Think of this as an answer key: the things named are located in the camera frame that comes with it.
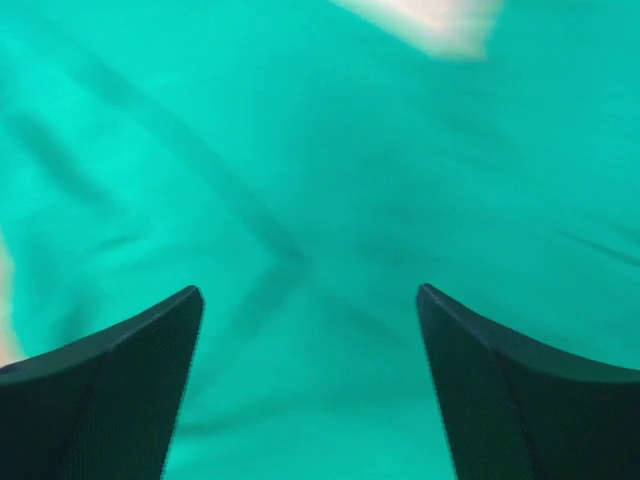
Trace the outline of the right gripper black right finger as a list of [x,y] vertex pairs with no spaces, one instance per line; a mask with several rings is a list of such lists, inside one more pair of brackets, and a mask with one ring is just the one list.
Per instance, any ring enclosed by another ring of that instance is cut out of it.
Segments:
[[417,308],[457,478],[638,478],[638,371],[537,341],[428,284]]

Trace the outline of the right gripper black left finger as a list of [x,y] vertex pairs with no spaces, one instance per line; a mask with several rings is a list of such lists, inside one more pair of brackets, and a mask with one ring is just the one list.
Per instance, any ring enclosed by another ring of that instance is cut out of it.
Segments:
[[157,480],[204,301],[194,286],[116,325],[1,370],[6,480]]

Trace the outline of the green t shirt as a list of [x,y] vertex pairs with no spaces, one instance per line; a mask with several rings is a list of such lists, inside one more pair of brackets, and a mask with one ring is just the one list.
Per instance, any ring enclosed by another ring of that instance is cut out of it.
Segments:
[[429,283],[639,364],[639,5],[5,1],[1,311],[37,355],[206,301],[168,479],[450,479]]

